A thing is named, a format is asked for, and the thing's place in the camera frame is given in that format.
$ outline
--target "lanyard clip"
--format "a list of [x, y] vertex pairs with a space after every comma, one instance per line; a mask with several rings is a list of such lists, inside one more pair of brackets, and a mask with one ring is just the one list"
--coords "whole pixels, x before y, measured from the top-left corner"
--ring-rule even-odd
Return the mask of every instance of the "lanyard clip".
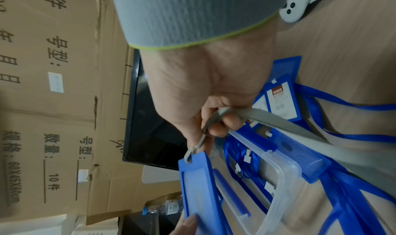
[[195, 153], [198, 152], [199, 148], [201, 148], [203, 141], [205, 140], [206, 135], [202, 134], [201, 139], [199, 140], [198, 144], [196, 146], [190, 147], [186, 154], [184, 155], [184, 160], [186, 161], [186, 163], [191, 163], [191, 158], [190, 156], [194, 155]]

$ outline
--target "wooden table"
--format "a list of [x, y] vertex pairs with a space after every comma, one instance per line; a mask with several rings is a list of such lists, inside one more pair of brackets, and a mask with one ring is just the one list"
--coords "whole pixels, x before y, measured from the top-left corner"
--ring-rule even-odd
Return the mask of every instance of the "wooden table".
[[[297, 23], [279, 21], [275, 59], [302, 56], [298, 83], [352, 103], [396, 103], [396, 0], [322, 0]], [[328, 126], [336, 131], [396, 135], [396, 111], [368, 112], [319, 102]], [[381, 147], [321, 134], [337, 145]], [[365, 196], [396, 233], [396, 208]], [[321, 183], [306, 183], [279, 234], [317, 234], [331, 209]], [[338, 221], [328, 234], [343, 234]]]

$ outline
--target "gray sleeve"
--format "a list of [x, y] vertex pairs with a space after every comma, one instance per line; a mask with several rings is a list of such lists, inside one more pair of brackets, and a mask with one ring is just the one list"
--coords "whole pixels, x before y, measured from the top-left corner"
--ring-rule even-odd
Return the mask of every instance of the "gray sleeve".
[[239, 34], [263, 23], [286, 0], [114, 0], [127, 42], [171, 49]]

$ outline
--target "yellow-green trim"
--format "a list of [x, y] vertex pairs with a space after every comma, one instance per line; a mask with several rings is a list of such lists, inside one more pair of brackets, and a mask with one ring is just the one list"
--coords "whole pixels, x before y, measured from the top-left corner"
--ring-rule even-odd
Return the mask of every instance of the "yellow-green trim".
[[236, 36], [236, 35], [240, 35], [242, 33], [246, 33], [246, 32], [252, 31], [252, 30], [254, 30], [254, 29], [258, 28], [258, 27], [261, 27], [264, 24], [268, 23], [269, 21], [271, 21], [272, 19], [276, 18], [277, 16], [278, 16], [278, 13], [276, 12], [274, 15], [270, 16], [269, 18], [266, 18], [265, 20], [255, 24], [255, 25], [249, 26], [249, 27], [247, 27], [245, 29], [238, 30], [238, 31], [235, 31], [235, 32], [231, 32], [231, 33], [228, 33], [226, 35], [218, 36], [218, 37], [215, 37], [215, 38], [209, 38], [209, 39], [205, 39], [205, 40], [202, 40], [202, 41], [193, 42], [193, 43], [186, 43], [186, 44], [181, 44], [181, 45], [165, 46], [165, 47], [147, 47], [147, 46], [138, 46], [138, 45], [134, 45], [134, 44], [131, 44], [131, 43], [128, 43], [128, 44], [129, 44], [129, 46], [131, 46], [131, 47], [133, 47], [135, 49], [139, 49], [139, 50], [173, 50], [173, 49], [180, 49], [180, 48], [190, 47], [190, 46], [194, 46], [194, 45], [201, 45], [201, 44], [204, 44], [204, 43], [210, 43], [210, 42], [214, 42], [214, 41], [225, 39], [225, 38], [230, 38], [232, 36]]

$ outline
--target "person's hand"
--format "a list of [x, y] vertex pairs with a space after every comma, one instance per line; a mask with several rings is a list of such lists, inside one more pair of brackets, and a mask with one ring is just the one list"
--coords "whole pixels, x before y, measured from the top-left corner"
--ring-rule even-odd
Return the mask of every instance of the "person's hand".
[[195, 235], [198, 228], [198, 219], [195, 214], [192, 214], [188, 219], [184, 219], [184, 210], [175, 229], [169, 235]]
[[[154, 105], [178, 128], [188, 146], [196, 145], [201, 128], [220, 107], [251, 107], [272, 66], [277, 18], [243, 35], [166, 51], [141, 50]], [[225, 137], [243, 122], [226, 114], [208, 129], [203, 150], [210, 153], [213, 136]]]

